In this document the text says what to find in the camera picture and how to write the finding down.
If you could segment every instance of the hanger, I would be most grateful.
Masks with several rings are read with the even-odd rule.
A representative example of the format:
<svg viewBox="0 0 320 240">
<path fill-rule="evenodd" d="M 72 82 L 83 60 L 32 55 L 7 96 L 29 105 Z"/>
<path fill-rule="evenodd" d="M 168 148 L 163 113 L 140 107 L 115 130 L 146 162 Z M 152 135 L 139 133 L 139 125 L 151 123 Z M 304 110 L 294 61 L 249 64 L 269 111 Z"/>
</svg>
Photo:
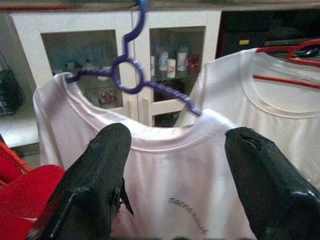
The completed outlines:
<svg viewBox="0 0 320 240">
<path fill-rule="evenodd" d="M 288 52 L 287 55 L 285 56 L 285 60 L 289 63 L 320 67 L 320 61 L 301 59 L 300 57 L 303 57 L 303 55 L 308 55 L 308 54 L 298 54 L 298 51 L 300 51 L 301 49 L 306 48 L 308 46 L 315 46 L 315 45 L 320 45 L 320 38 L 311 39 L 311 40 L 302 42 L 296 46 L 261 47 L 256 51 L 256 53 Z M 315 54 L 319 52 L 310 51 L 309 53 Z M 264 76 L 264 75 L 257 75 L 257 74 L 254 74 L 252 77 L 258 80 L 274 81 L 274 82 L 280 82 L 280 83 L 300 85 L 300 86 L 305 86 L 305 87 L 314 88 L 314 89 L 320 89 L 320 84 L 306 82 L 306 81 L 296 81 L 296 80 L 291 80 L 291 79 L 282 78 L 282 77 Z"/>
<path fill-rule="evenodd" d="M 135 60 L 129 56 L 129 51 L 128 51 L 129 42 L 136 39 L 139 36 L 139 34 L 141 33 L 141 31 L 144 27 L 144 24 L 145 24 L 145 18 L 146 18 L 146 12 L 147 12 L 146 0 L 136 0 L 136 2 L 140 6 L 139 22 L 131 32 L 124 35 L 124 38 L 123 38 L 124 53 L 123 53 L 123 55 L 118 56 L 114 60 L 112 67 L 111 67 L 111 70 L 99 70 L 99 69 L 81 70 L 76 74 L 76 76 L 68 77 L 66 79 L 66 82 L 67 83 L 77 82 L 80 80 L 81 76 L 112 77 L 114 83 L 121 89 L 121 91 L 123 91 L 125 93 L 137 94 L 144 87 L 153 88 L 156 92 L 168 94 L 175 99 L 180 99 L 181 101 L 186 103 L 189 111 L 191 111 L 192 113 L 194 113 L 197 116 L 200 116 L 201 111 L 198 108 L 194 107 L 194 102 L 188 95 L 186 95 L 178 90 L 174 90 L 169 86 L 165 86 L 165 85 L 162 85 L 162 84 L 159 84 L 156 82 L 146 81 L 143 67 L 140 65 L 140 63 L 137 60 Z M 126 88 L 121 83 L 119 76 L 117 75 L 117 71 L 116 71 L 117 66 L 121 63 L 129 63 L 129 64 L 133 65 L 135 67 L 135 69 L 139 72 L 140 82 L 136 87 Z"/>
</svg>

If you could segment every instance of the glass cabinet door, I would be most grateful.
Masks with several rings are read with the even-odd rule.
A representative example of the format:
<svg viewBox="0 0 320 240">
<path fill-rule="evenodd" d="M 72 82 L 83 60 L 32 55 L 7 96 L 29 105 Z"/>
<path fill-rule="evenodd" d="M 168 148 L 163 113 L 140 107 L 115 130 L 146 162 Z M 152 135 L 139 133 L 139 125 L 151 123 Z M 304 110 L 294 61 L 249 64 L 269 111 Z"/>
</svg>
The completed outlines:
<svg viewBox="0 0 320 240">
<path fill-rule="evenodd" d="M 215 59 L 219 24 L 219 11 L 148 13 L 134 42 L 135 57 L 148 80 L 189 95 L 203 64 Z M 172 127 L 184 103 L 146 89 L 138 95 L 138 106 L 144 124 Z"/>
<path fill-rule="evenodd" d="M 37 87 L 62 72 L 110 69 L 132 31 L 130 12 L 24 13 L 12 20 Z M 123 63 L 117 71 L 126 87 L 136 86 L 134 68 Z M 83 76 L 77 84 L 93 105 L 138 120 L 137 96 L 123 93 L 111 78 Z"/>
</svg>

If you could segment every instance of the cabinet door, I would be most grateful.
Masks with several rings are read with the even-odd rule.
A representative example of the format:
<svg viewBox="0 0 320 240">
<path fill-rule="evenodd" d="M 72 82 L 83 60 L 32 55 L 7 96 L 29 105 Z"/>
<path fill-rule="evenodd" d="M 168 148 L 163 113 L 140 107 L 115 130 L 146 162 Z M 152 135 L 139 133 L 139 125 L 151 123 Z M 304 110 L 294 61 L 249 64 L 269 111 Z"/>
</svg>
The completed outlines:
<svg viewBox="0 0 320 240">
<path fill-rule="evenodd" d="M 11 18 L 37 87 L 56 73 L 107 69 L 123 52 L 122 37 L 132 31 L 130 12 L 15 13 Z M 118 73 L 125 86 L 136 86 L 131 66 L 120 64 Z M 138 120 L 137 96 L 121 92 L 112 79 L 84 76 L 78 84 L 94 105 Z"/>
<path fill-rule="evenodd" d="M 189 95 L 202 66 L 215 59 L 220 15 L 220 11 L 149 12 L 134 41 L 135 58 L 147 79 Z M 134 23 L 138 18 L 134 12 Z M 138 94 L 138 107 L 142 123 L 172 127 L 184 103 L 144 89 Z"/>
</svg>

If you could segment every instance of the t-shirt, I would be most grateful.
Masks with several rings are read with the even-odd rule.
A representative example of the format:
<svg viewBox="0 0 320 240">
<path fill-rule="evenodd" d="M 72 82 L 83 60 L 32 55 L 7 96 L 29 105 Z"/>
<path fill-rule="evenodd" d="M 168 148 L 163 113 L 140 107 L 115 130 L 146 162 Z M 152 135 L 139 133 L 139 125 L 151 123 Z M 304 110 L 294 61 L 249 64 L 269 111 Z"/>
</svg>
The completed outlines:
<svg viewBox="0 0 320 240">
<path fill-rule="evenodd" d="M 106 125 L 122 123 L 129 128 L 132 145 L 124 179 L 134 217 L 121 207 L 112 236 L 255 238 L 224 150 L 225 133 L 235 127 L 232 122 L 204 109 L 190 126 L 145 126 L 92 105 L 77 83 L 66 83 L 69 75 L 54 76 L 33 96 L 41 163 L 67 169 Z"/>
<path fill-rule="evenodd" d="M 199 109 L 212 109 L 275 142 L 320 189 L 319 89 L 253 78 L 262 75 L 320 83 L 320 68 L 289 63 L 256 50 L 208 62 L 190 97 Z M 194 116 L 184 109 L 175 125 L 194 121 Z"/>
</svg>

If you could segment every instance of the red plastic hanger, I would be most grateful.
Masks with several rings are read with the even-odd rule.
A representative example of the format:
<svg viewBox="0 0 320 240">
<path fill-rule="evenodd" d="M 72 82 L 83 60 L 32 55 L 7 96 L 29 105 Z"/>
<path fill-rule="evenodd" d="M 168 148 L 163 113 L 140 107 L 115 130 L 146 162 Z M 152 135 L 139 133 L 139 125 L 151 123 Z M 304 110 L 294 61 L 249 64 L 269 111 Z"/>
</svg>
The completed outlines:
<svg viewBox="0 0 320 240">
<path fill-rule="evenodd" d="M 301 59 L 299 57 L 294 57 L 296 52 L 298 52 L 299 50 L 305 47 L 312 46 L 312 45 L 320 45 L 320 39 L 308 40 L 300 43 L 297 46 L 261 47 L 256 52 L 257 53 L 288 52 L 285 59 L 290 63 L 320 67 L 319 61 L 313 61 L 313 60 Z M 280 82 L 280 83 L 300 85 L 300 86 L 305 86 L 305 87 L 314 88 L 314 89 L 320 89 L 320 84 L 310 83 L 306 81 L 296 81 L 296 80 L 291 80 L 291 79 L 281 78 L 276 76 L 263 76 L 263 75 L 256 75 L 256 74 L 253 75 L 252 77 L 258 80 L 274 81 L 274 82 Z"/>
</svg>

